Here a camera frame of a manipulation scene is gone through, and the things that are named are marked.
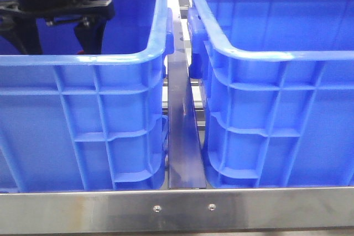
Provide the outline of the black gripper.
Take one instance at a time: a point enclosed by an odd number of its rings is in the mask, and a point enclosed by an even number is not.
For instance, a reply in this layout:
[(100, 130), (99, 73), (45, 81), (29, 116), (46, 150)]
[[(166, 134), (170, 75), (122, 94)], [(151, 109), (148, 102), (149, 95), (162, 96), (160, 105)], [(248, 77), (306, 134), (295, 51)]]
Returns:
[(114, 17), (113, 0), (1, 0), (1, 37), (21, 54), (41, 55), (36, 19), (48, 26), (74, 23), (84, 54), (101, 54), (107, 20)]

